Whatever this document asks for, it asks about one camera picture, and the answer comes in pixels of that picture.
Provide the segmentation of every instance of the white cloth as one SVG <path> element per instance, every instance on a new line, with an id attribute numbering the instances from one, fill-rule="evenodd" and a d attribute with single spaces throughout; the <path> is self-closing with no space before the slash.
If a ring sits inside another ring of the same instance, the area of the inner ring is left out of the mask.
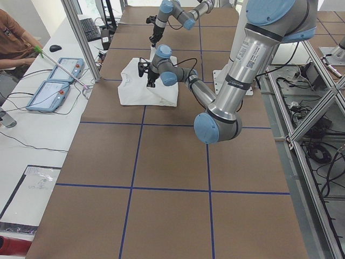
<path id="1" fill-rule="evenodd" d="M 151 48 L 152 60 L 155 49 Z M 173 64 L 177 64 L 176 57 L 170 57 Z M 118 87 L 121 105 L 159 105 L 177 106 L 178 83 L 164 86 L 161 78 L 155 82 L 156 87 L 146 87 L 147 74 L 138 74 L 139 58 L 133 58 L 121 72 L 122 83 Z"/>

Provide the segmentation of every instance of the red cylinder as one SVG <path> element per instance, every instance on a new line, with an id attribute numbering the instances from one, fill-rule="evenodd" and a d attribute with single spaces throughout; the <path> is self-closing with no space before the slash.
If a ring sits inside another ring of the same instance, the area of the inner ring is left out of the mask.
<path id="1" fill-rule="evenodd" d="M 0 255 L 26 256 L 31 241 L 0 236 Z"/>

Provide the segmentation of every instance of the gray robot arm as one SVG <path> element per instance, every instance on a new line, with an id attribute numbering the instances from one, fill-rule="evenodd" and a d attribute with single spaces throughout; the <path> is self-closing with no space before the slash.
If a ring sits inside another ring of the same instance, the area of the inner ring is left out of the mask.
<path id="1" fill-rule="evenodd" d="M 150 37 L 152 47 L 163 37 L 164 29 L 170 16 L 174 16 L 187 30 L 195 25 L 201 15 L 211 12 L 214 6 L 214 0 L 198 0 L 200 4 L 189 12 L 185 12 L 181 8 L 178 0 L 163 0 L 157 16 L 150 16 L 146 23 L 153 23 L 153 35 Z"/>
<path id="2" fill-rule="evenodd" d="M 165 85 L 184 81 L 205 112 L 194 122 L 198 138 L 209 144 L 230 140 L 239 135 L 242 122 L 236 110 L 255 76 L 280 43 L 310 39 L 316 30 L 318 0 L 249 0 L 246 38 L 216 96 L 195 71 L 172 65 L 171 49 L 162 45 L 148 67 L 148 81 L 161 76 Z"/>

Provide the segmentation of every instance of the black mouse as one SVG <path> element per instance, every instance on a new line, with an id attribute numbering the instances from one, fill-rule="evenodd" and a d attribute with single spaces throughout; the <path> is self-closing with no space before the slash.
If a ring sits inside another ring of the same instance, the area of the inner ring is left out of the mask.
<path id="1" fill-rule="evenodd" d="M 49 48 L 50 52 L 55 52 L 55 51 L 58 51 L 58 50 L 61 50 L 61 49 L 62 49 L 62 47 L 59 46 L 59 45 L 51 45 L 50 48 Z"/>

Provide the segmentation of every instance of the keyboard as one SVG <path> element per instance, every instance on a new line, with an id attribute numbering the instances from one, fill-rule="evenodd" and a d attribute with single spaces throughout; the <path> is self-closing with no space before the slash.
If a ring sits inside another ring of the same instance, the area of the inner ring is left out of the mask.
<path id="1" fill-rule="evenodd" d="M 101 38 L 101 34 L 91 18 L 80 20 L 80 24 L 88 42 Z"/>

